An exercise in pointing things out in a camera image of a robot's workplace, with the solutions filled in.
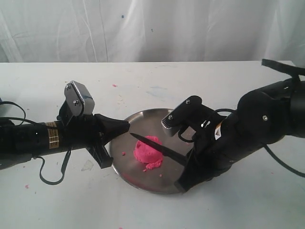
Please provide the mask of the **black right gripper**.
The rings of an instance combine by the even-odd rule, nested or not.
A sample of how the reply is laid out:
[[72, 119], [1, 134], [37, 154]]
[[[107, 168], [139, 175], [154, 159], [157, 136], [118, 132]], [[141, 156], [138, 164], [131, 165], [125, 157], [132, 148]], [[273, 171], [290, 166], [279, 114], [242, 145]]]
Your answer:
[[193, 148], [178, 154], [183, 166], [174, 182], [180, 192], [226, 172], [253, 152], [293, 134], [292, 87], [270, 85], [245, 94], [228, 116], [214, 110], [192, 139]]

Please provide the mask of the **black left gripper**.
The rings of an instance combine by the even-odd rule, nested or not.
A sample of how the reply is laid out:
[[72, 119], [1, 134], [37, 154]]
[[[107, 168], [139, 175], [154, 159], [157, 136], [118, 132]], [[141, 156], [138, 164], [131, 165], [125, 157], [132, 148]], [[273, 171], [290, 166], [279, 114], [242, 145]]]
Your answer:
[[[128, 121], [101, 114], [73, 117], [67, 125], [60, 120], [39, 123], [35, 127], [35, 151], [59, 153], [86, 148], [100, 168], [108, 168], [112, 166], [112, 158], [102, 142], [109, 143], [129, 129]], [[96, 137], [101, 137], [102, 142], [95, 142]]]

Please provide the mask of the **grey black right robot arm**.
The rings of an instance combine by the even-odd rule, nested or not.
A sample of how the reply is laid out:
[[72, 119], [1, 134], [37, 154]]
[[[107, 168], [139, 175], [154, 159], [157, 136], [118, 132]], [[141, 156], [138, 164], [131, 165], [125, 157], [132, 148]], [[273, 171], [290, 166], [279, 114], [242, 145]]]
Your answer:
[[246, 93], [228, 116], [222, 115], [222, 109], [204, 106], [197, 96], [178, 109], [182, 126], [195, 131], [193, 148], [175, 182], [181, 192], [220, 176], [284, 136], [305, 136], [305, 83], [300, 79], [304, 69], [268, 59], [262, 65], [289, 78]]

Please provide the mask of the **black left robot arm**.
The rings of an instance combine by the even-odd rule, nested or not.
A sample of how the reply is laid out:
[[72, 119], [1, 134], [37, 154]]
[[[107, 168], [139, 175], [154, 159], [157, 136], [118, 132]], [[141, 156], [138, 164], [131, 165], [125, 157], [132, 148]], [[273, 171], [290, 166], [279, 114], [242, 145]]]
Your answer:
[[61, 121], [1, 125], [0, 167], [5, 169], [40, 156], [86, 149], [100, 168], [107, 168], [113, 158], [105, 145], [129, 128], [129, 122], [101, 114], [74, 117], [67, 125]]

